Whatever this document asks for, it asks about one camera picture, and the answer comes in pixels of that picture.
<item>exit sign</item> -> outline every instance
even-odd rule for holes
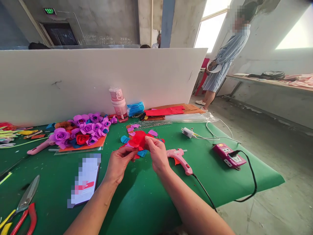
[[[47,15],[56,15],[56,12],[53,8],[44,8],[43,10]]]

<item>power adapter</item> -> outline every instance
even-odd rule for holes
[[[188,128],[186,128],[186,127],[182,128],[181,130],[182,130],[182,133],[185,136],[187,136],[188,138],[191,138],[191,137],[195,138],[196,137],[195,133],[193,131],[189,130]]]

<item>concrete floor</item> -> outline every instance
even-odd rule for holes
[[[200,99],[192,96],[190,103]],[[216,98],[209,111],[229,126],[234,139],[286,181],[246,202],[219,207],[219,214],[237,235],[312,235],[313,138],[225,98]],[[214,125],[230,135],[222,122]]]

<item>white sneaker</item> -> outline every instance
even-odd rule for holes
[[[204,103],[202,100],[196,101],[196,103],[197,103],[197,104],[200,104],[200,105],[205,105],[205,103]]]
[[[203,107],[201,107],[200,108],[202,111],[204,111],[204,112],[208,112],[208,110],[207,109],[204,109]]]

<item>green tablecloth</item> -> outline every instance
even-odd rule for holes
[[[102,154],[102,160],[97,185],[101,183],[105,175],[110,153],[122,146],[120,137],[127,135],[125,126],[132,122],[133,120],[130,120],[127,123],[118,123],[110,127],[104,148],[98,151]],[[254,183],[248,164],[243,165],[241,171],[229,169],[213,152],[213,143],[226,143],[233,150],[243,150],[250,157],[258,191],[276,187],[284,182],[279,173],[236,142],[225,138],[216,142],[189,139],[181,133],[183,127],[194,128],[197,134],[211,137],[204,123],[174,123],[169,126],[156,127],[154,130],[157,130],[160,138],[165,139],[167,149],[188,150],[184,158],[206,188],[215,206],[219,207],[251,194],[254,190]],[[213,124],[209,123],[209,127],[215,135],[226,136]],[[20,139],[16,142],[19,144],[25,140]],[[13,165],[25,156],[28,150],[41,142],[43,141],[11,149],[0,149],[0,171]],[[78,176],[78,166],[85,154],[54,156],[54,152],[49,152],[47,149],[22,162],[0,185],[0,217],[5,219],[17,207],[24,193],[21,188],[40,174],[38,190],[32,200],[36,204],[38,216],[34,235],[62,234],[84,206],[79,205],[73,209],[67,209],[67,199],[70,199],[75,176]],[[174,159],[170,159],[170,165],[192,190],[210,203],[194,177],[185,175],[182,166],[174,166]],[[11,230],[20,216],[13,219]],[[140,158],[135,163],[130,162],[127,166],[124,179],[114,194],[100,234],[157,234],[179,224],[181,224],[180,217],[153,171],[148,153],[145,158]],[[26,233],[29,225],[30,218],[28,217],[18,234]]]

